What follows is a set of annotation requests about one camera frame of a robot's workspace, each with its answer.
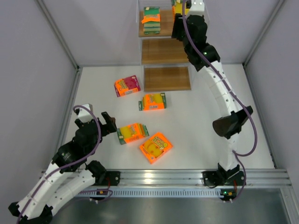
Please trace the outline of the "yellow sponge pack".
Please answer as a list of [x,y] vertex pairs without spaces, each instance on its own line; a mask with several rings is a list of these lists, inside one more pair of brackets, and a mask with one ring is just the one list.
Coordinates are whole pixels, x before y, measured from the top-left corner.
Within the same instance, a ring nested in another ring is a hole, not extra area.
[[171,0],[171,9],[173,16],[175,16],[175,14],[182,14],[182,3],[183,0]]
[[149,136],[147,127],[141,123],[134,123],[117,129],[117,136],[121,145],[128,144]]

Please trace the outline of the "green top sponge pack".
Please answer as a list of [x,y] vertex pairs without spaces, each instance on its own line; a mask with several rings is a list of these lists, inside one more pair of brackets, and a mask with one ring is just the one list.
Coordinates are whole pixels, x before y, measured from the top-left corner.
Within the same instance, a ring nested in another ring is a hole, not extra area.
[[144,7],[141,23],[145,35],[159,34],[161,32],[160,7]]

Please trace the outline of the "orange green sponge pack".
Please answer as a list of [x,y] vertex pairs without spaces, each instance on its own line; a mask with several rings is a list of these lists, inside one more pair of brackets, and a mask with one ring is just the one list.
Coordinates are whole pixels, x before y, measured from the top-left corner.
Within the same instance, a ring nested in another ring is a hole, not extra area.
[[145,94],[138,102],[139,111],[152,111],[166,109],[165,93]]

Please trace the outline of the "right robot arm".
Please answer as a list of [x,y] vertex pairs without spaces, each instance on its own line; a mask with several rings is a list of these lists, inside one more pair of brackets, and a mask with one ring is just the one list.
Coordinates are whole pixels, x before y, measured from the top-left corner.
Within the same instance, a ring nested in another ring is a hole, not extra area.
[[242,106],[232,96],[234,94],[226,75],[224,74],[221,58],[215,47],[206,39],[207,24],[203,16],[190,15],[186,19],[191,39],[189,40],[183,25],[183,16],[175,14],[172,38],[183,43],[184,51],[189,62],[201,73],[211,90],[220,110],[220,118],[212,122],[216,134],[226,140],[226,145],[219,150],[219,162],[216,171],[205,171],[204,185],[211,188],[226,185],[242,184],[240,165],[234,151],[242,126],[248,116],[253,113],[251,106]]

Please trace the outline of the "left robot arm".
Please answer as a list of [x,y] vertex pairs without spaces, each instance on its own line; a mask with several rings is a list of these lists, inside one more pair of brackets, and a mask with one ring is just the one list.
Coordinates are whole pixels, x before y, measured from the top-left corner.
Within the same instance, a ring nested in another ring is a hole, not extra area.
[[9,205],[19,224],[48,224],[71,199],[94,185],[110,185],[110,173],[99,161],[91,161],[69,182],[66,179],[95,153],[103,137],[117,131],[115,118],[101,114],[105,124],[94,116],[78,116],[73,139],[62,145],[36,186],[20,201]]

